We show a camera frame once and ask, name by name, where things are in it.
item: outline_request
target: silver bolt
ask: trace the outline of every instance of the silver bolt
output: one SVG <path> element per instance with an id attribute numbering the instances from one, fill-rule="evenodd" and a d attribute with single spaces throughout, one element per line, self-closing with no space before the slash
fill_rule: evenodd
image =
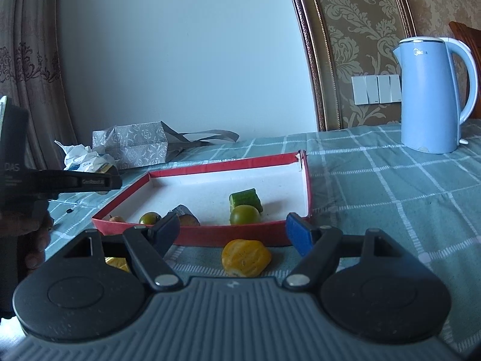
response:
<path id="1" fill-rule="evenodd" d="M 161 274 L 155 277 L 158 286 L 173 286 L 179 282 L 179 277 L 173 274 Z"/>
<path id="2" fill-rule="evenodd" d="M 311 282 L 311 279 L 304 274 L 292 274 L 286 278 L 289 286 L 304 286 Z"/>

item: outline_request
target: green tomato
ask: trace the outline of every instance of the green tomato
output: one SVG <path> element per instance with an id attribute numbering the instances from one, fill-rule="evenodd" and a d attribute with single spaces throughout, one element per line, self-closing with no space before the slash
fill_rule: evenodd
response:
<path id="1" fill-rule="evenodd" d="M 143 225 L 154 225 L 157 221 L 159 221 L 162 217 L 160 217 L 160 214 L 155 213 L 155 212 L 147 212 L 144 214 L 140 220 L 139 224 Z"/>
<path id="2" fill-rule="evenodd" d="M 230 225 L 255 224 L 257 222 L 261 222 L 261 215 L 251 205 L 239 205 L 230 212 Z"/>

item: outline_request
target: gray ribbed surface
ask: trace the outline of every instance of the gray ribbed surface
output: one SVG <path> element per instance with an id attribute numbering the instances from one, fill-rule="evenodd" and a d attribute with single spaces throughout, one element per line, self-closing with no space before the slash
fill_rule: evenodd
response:
<path id="1" fill-rule="evenodd" d="M 109 338 L 66 345 L 29 337 L 5 357 L 5 361 L 407 359 L 459 360 L 436 339 L 399 347 L 360 341 L 331 326 L 311 296 L 282 290 L 272 278 L 193 278 L 186 289 L 156 295 L 134 324 Z"/>

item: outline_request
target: gray paper bag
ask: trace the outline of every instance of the gray paper bag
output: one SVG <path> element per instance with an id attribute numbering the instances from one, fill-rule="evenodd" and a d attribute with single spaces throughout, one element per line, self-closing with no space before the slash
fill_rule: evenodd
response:
<path id="1" fill-rule="evenodd" d="M 114 126 L 92 133 L 92 147 L 104 145 L 118 169 L 144 167 L 169 162 L 187 148 L 211 145 L 207 140 L 236 142 L 239 135 L 227 130 L 206 130 L 191 134 L 210 135 L 189 141 L 189 133 L 177 133 L 163 122 Z"/>

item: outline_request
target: kettle spout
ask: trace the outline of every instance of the kettle spout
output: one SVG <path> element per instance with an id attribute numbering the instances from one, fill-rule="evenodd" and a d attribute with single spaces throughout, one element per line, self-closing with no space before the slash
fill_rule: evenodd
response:
<path id="1" fill-rule="evenodd" d="M 401 61 L 401 48 L 398 46 L 393 50 L 393 54 L 396 57 L 396 59 L 399 62 L 399 65 L 401 65 L 401 68 L 403 67 L 403 63 Z"/>

